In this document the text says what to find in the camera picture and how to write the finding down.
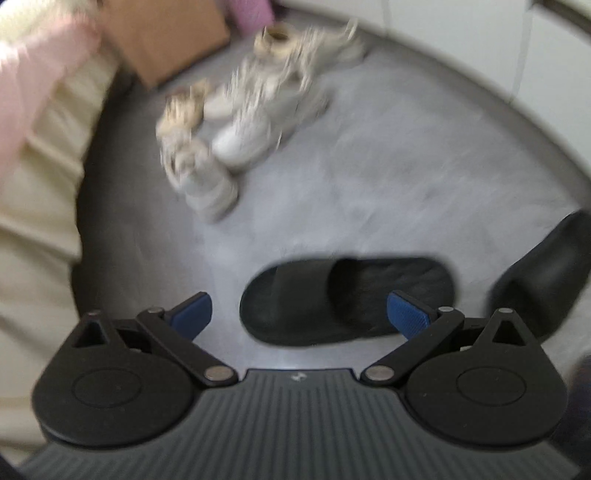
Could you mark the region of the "cream clog with charms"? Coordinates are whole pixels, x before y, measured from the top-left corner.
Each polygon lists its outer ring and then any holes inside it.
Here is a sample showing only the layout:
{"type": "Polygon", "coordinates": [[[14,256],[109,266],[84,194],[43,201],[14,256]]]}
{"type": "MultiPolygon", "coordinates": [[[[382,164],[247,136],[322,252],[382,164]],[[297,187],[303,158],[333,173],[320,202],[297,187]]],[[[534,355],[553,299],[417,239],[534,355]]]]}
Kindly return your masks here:
{"type": "Polygon", "coordinates": [[[163,141],[172,135],[190,135],[204,118],[204,101],[211,91],[211,81],[201,79],[168,95],[156,122],[156,138],[163,141]]]}

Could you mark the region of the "cream bed skirt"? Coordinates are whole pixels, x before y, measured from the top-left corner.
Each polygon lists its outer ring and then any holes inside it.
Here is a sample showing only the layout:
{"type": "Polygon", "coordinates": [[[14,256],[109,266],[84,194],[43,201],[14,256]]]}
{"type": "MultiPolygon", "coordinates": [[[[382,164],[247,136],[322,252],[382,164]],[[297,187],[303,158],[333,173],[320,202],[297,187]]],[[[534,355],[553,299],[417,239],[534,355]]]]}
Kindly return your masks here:
{"type": "Polygon", "coordinates": [[[1,453],[19,464],[44,444],[35,382],[79,320],[76,199],[87,150],[119,68],[93,55],[52,95],[1,182],[1,453]]]}

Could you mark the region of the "white chunky sneaker side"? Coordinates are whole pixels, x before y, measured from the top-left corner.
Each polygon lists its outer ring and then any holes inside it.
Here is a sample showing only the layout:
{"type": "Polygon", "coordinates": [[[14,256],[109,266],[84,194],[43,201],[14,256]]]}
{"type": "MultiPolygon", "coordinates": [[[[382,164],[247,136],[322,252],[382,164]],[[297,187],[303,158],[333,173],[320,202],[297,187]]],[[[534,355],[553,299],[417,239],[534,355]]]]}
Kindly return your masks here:
{"type": "Polygon", "coordinates": [[[328,106],[329,94],[324,88],[298,78],[261,84],[249,92],[235,117],[214,136],[211,153],[228,170],[249,169],[328,106]]]}

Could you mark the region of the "black slipper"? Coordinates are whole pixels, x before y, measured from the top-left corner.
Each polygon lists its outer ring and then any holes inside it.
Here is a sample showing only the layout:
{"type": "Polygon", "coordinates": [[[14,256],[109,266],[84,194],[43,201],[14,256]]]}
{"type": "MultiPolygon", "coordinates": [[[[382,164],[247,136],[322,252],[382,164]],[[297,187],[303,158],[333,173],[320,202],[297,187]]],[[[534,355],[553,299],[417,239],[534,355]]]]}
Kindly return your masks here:
{"type": "Polygon", "coordinates": [[[578,210],[497,280],[487,311],[514,310],[543,342],[565,322],[589,276],[590,214],[578,210]]]}
{"type": "Polygon", "coordinates": [[[387,299],[401,291],[437,309],[456,301],[451,271],[430,257],[317,257],[290,260],[250,280],[239,317],[252,337],[314,346],[394,335],[387,299]]]}

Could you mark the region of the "wooden drawer nightstand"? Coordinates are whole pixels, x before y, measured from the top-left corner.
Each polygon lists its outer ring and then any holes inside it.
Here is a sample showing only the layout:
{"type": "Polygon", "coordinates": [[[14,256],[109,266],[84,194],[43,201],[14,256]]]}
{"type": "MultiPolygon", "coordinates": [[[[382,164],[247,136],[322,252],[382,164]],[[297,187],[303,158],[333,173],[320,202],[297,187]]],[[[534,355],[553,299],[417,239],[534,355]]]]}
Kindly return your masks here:
{"type": "Polygon", "coordinates": [[[151,89],[228,45],[214,1],[100,1],[98,18],[142,84],[151,89]]]}

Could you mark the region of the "white chunky sneaker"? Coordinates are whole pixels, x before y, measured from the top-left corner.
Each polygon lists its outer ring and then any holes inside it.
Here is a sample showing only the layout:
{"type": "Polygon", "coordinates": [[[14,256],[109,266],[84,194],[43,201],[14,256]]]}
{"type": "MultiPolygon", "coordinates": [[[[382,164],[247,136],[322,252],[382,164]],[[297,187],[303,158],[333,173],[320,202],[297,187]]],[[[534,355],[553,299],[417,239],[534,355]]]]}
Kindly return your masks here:
{"type": "Polygon", "coordinates": [[[197,217],[221,220],[238,200],[238,184],[199,139],[161,145],[161,165],[172,188],[197,217]]]}

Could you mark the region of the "pink duvet cover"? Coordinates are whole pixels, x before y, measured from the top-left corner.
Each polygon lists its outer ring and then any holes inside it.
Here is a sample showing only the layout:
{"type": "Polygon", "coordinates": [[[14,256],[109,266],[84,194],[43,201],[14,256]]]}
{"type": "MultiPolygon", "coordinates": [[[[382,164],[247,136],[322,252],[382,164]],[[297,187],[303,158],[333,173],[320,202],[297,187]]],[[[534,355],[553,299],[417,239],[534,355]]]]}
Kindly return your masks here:
{"type": "Polygon", "coordinates": [[[101,44],[84,14],[57,16],[15,43],[1,43],[1,177],[15,168],[53,93],[101,44]]]}

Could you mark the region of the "pink milk carton box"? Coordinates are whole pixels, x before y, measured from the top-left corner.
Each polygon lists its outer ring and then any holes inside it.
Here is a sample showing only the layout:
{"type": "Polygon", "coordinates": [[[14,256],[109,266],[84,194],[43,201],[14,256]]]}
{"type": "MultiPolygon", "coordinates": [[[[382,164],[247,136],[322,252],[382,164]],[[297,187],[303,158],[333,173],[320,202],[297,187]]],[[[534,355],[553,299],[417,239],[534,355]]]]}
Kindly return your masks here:
{"type": "Polygon", "coordinates": [[[228,12],[242,33],[252,33],[276,21],[270,0],[228,0],[228,12]]]}

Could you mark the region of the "white low sneaker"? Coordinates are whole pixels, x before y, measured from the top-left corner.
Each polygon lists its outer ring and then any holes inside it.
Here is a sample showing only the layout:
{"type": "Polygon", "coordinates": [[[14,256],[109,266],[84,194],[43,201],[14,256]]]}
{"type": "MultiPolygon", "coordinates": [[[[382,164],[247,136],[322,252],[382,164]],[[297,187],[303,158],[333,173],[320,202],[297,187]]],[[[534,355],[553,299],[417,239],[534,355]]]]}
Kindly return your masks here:
{"type": "Polygon", "coordinates": [[[308,27],[298,35],[291,58],[301,68],[314,72],[363,59],[367,50],[358,36],[358,27],[354,19],[339,28],[308,27]]]}
{"type": "Polygon", "coordinates": [[[269,99],[293,72],[288,62],[271,63],[246,57],[228,80],[205,97],[204,120],[228,120],[245,105],[269,99]]]}

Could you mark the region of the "cream clog brown insole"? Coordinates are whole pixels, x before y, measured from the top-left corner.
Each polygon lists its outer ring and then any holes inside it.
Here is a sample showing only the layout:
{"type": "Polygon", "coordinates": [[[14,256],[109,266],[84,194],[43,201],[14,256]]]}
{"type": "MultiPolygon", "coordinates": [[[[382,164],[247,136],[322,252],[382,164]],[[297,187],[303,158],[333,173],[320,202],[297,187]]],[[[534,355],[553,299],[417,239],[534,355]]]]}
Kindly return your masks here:
{"type": "Polygon", "coordinates": [[[286,23],[264,27],[253,41],[253,53],[259,59],[284,60],[297,48],[301,33],[286,23]]]}

